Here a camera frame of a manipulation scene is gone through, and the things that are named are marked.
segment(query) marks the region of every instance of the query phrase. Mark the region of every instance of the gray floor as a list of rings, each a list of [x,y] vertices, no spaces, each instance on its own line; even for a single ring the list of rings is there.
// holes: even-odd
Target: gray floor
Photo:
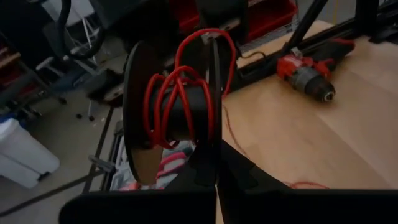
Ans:
[[[302,17],[312,1],[298,0],[298,2],[300,17]],[[320,15],[321,20],[333,22],[334,5],[334,1],[328,3]],[[355,0],[340,1],[336,21],[341,22],[353,17],[354,9]],[[88,100],[80,92],[73,93],[67,98],[69,104],[65,106],[61,106],[54,101],[47,102],[50,106],[45,107],[46,111],[41,111],[44,113],[43,118],[38,119],[29,127],[31,134],[60,159],[60,168],[31,190],[24,189],[0,177],[0,211],[88,173],[90,163],[87,157],[96,151],[108,109],[100,108],[96,114],[95,122],[91,123],[87,119],[77,120],[75,114],[86,110]],[[116,110],[101,154],[103,159],[108,158],[113,128],[120,117],[121,111]],[[101,178],[96,178],[91,189],[98,190],[100,182]],[[71,198],[79,195],[82,188],[83,184],[66,190],[0,219],[0,223],[57,223],[60,207]]]

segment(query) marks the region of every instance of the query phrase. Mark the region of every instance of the cordless drill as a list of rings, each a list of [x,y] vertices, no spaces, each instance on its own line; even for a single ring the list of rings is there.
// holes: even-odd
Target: cordless drill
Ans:
[[[277,74],[294,89],[317,101],[332,101],[336,91],[329,82],[331,72],[354,48],[354,41],[345,39],[329,40],[312,57],[303,57],[298,48],[293,48],[291,54],[278,60]]]

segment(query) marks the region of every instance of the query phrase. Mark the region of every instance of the white trash can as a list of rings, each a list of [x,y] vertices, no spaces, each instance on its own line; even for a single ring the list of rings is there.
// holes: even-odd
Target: white trash can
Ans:
[[[17,120],[11,118],[0,123],[0,175],[32,188],[40,175],[53,173],[59,166],[59,159]]]

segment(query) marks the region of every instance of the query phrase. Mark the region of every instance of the drill chuck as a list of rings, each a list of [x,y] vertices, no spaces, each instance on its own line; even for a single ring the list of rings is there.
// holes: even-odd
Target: drill chuck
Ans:
[[[298,68],[294,72],[290,84],[296,90],[320,102],[330,102],[336,95],[335,87],[312,67]]]

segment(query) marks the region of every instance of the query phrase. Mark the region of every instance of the red storage bin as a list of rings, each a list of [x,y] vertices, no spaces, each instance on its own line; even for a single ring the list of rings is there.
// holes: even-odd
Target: red storage bin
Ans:
[[[169,0],[170,10],[180,23],[180,31],[191,34],[199,25],[199,13],[195,0]]]
[[[246,42],[292,22],[297,7],[289,0],[265,0],[248,9],[249,30]]]

